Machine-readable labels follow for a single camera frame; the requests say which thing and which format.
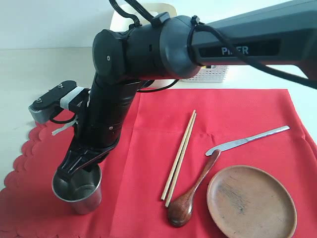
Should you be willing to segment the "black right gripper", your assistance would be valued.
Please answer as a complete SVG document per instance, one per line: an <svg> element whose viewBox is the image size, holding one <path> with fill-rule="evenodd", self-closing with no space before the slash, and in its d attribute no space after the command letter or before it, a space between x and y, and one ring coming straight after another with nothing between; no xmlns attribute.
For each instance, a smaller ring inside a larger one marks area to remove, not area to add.
<svg viewBox="0 0 317 238"><path fill-rule="evenodd" d="M70 180L79 169L91 172L106 159L118 144L123 122L141 85L137 79L111 84L95 75L90 101L83 102L74 137L57 168L58 178Z"/></svg>

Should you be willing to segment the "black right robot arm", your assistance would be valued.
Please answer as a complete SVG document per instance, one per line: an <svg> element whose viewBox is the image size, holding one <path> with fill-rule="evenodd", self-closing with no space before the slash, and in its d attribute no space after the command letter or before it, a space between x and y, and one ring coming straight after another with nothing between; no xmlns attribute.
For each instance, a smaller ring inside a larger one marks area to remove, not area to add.
<svg viewBox="0 0 317 238"><path fill-rule="evenodd" d="M126 32L103 30L93 41L95 77L78 112L75 134L56 174L70 180L118 143L137 92L148 81L183 79L206 65L247 64L316 88L317 3L285 3L203 24L198 17L148 17Z"/></svg>

